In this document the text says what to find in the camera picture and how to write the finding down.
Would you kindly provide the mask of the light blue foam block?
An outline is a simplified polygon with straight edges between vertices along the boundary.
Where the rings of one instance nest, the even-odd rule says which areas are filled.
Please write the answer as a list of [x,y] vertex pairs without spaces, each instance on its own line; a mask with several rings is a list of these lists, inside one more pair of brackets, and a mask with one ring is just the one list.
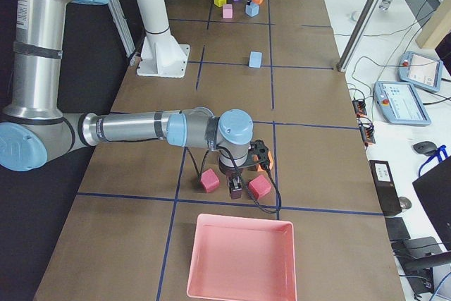
[[245,13],[247,16],[253,18],[259,15],[259,9],[260,9],[259,4],[251,2],[250,4],[247,4],[245,6]]
[[262,53],[260,51],[251,51],[249,55],[248,66],[250,68],[260,68],[262,62]]

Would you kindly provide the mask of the magenta foam block far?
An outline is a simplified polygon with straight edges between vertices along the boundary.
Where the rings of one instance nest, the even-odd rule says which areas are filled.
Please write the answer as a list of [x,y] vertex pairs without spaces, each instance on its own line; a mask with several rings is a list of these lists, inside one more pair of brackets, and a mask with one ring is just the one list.
[[270,193],[271,187],[271,182],[264,175],[259,175],[248,183],[248,188],[256,200],[259,200]]

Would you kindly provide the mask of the magenta foam block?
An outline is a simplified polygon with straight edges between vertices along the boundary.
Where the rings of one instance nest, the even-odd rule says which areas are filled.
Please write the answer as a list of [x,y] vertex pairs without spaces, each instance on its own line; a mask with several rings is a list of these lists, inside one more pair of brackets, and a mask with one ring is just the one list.
[[271,182],[264,175],[259,175],[248,183],[248,188],[256,200],[259,200],[270,193],[271,187]]
[[219,187],[220,180],[214,170],[209,168],[201,174],[200,183],[206,193],[211,193]]

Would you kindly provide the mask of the magenta foam block near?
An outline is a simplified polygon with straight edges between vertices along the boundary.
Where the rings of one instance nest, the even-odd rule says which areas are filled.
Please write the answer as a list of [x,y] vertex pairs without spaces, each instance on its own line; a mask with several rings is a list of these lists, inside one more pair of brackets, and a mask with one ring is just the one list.
[[219,187],[220,180],[214,170],[209,168],[201,174],[200,183],[206,193],[211,193]]

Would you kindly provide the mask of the pink foam block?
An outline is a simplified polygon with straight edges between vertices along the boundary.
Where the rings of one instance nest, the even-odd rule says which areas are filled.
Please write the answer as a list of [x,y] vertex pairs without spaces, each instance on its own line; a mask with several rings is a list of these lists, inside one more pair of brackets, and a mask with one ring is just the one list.
[[222,6],[222,18],[232,19],[233,18],[233,5],[225,4]]

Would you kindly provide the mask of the orange foam block right side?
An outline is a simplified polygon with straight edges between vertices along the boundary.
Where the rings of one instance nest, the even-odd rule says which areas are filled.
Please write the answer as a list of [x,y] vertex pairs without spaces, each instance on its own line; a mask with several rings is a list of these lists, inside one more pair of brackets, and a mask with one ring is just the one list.
[[255,166],[255,171],[257,171],[257,172],[262,172],[262,171],[266,171],[266,170],[272,171],[273,165],[274,165],[273,156],[272,156],[272,153],[269,152],[268,153],[268,161],[257,164]]

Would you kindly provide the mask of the pink plastic tray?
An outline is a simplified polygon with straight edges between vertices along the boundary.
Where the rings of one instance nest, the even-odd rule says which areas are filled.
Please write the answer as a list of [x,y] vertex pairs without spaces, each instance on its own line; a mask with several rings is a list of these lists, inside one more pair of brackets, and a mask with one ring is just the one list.
[[293,224],[200,214],[187,295],[211,300],[296,300]]

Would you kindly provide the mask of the black box with label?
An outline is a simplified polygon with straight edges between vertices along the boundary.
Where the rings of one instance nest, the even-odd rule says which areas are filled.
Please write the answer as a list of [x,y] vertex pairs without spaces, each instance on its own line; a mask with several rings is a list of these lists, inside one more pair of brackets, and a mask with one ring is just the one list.
[[396,216],[402,212],[393,176],[387,161],[369,160],[378,201],[384,216]]

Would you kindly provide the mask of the near teach pendant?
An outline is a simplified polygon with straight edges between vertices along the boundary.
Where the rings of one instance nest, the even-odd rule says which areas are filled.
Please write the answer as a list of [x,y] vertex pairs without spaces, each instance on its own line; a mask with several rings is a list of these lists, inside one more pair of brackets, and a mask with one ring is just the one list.
[[374,99],[387,122],[398,125],[427,126],[431,119],[413,84],[378,81]]

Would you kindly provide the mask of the teach pendant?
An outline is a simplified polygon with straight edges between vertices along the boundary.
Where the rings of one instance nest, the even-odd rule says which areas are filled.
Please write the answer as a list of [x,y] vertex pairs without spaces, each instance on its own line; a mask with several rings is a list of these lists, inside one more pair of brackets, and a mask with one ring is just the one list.
[[427,126],[431,119],[413,84],[378,81],[374,99],[387,122],[398,125]]
[[423,54],[407,51],[400,57],[398,77],[401,81],[431,92],[440,90],[443,62]]

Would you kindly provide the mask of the far teach pendant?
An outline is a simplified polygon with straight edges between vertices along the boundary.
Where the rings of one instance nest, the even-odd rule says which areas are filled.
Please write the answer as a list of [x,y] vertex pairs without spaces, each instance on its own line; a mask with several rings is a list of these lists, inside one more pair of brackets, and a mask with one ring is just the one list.
[[431,92],[440,90],[443,62],[423,54],[407,51],[400,57],[398,77],[401,81]]

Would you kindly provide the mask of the black computer mouse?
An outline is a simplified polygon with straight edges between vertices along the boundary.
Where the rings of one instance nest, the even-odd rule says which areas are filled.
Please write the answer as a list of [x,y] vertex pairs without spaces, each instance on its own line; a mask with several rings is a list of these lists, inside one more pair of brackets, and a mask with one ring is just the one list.
[[438,148],[437,145],[431,141],[417,142],[412,147],[417,154],[423,154],[424,156],[432,156]]

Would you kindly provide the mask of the aluminium frame post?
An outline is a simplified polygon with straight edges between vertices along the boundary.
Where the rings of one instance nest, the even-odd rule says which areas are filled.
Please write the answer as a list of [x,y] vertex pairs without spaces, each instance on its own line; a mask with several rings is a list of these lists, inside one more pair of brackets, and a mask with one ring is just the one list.
[[357,47],[359,46],[362,37],[366,31],[366,28],[369,24],[369,21],[373,15],[373,12],[376,9],[376,6],[379,5],[381,0],[366,0],[366,3],[361,11],[361,14],[357,20],[357,23],[350,35],[348,43],[345,47],[342,56],[337,64],[337,70],[341,73],[344,73],[350,64],[352,57],[357,51]]

